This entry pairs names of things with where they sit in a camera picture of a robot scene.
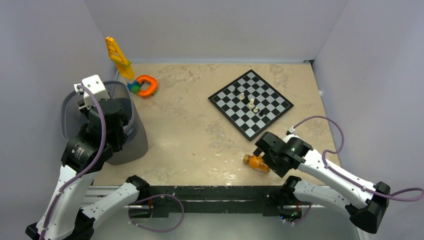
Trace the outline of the orange juice bottle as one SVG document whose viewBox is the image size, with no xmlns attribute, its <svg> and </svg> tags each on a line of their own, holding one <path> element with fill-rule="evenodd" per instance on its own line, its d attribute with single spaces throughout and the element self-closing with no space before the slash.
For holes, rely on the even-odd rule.
<svg viewBox="0 0 424 240">
<path fill-rule="evenodd" d="M 261 156 L 245 154 L 243 157 L 243 163 L 254 170 L 264 173 L 270 172 L 270 168 L 264 163 Z"/>
</svg>

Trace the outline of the pepsi labelled clear bottle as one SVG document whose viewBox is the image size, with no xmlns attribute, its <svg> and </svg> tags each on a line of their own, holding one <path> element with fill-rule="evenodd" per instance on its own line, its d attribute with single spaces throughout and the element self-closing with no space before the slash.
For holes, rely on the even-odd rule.
<svg viewBox="0 0 424 240">
<path fill-rule="evenodd" d="M 125 135 L 128 141 L 132 141 L 137 135 L 137 128 L 134 125 L 128 125 L 126 127 Z"/>
</svg>

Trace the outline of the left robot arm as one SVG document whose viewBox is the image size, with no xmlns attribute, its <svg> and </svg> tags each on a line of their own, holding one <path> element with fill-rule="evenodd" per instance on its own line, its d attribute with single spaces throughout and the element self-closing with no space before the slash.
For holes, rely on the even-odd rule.
<svg viewBox="0 0 424 240">
<path fill-rule="evenodd" d="M 150 185 L 137 175 L 130 176 L 114 192 L 89 206 L 81 203 L 86 191 L 104 163 L 123 149 L 127 141 L 124 131 L 132 118 L 131 100 L 102 99 L 105 145 L 101 149 L 102 125 L 97 109 L 83 110 L 87 122 L 78 134 L 69 139 L 61 157 L 61 167 L 55 193 L 43 217 L 26 227 L 32 240 L 89 240 L 95 230 L 126 205 L 146 203 Z"/>
</svg>

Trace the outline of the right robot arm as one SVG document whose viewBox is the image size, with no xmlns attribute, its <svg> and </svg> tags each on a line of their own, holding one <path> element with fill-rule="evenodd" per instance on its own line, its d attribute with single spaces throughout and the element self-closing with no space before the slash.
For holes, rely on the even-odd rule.
<svg viewBox="0 0 424 240">
<path fill-rule="evenodd" d="M 389 206 L 389 200 L 383 197 L 391 193 L 389 185 L 364 180 L 327 161 L 295 134 L 281 139 L 266 131 L 255 146 L 253 154 L 262 156 L 264 163 L 279 177 L 283 178 L 289 170 L 299 170 L 325 184 L 319 186 L 290 175 L 274 197 L 281 197 L 288 204 L 299 201 L 333 209 L 347 216 L 357 228 L 377 233 Z"/>
</svg>

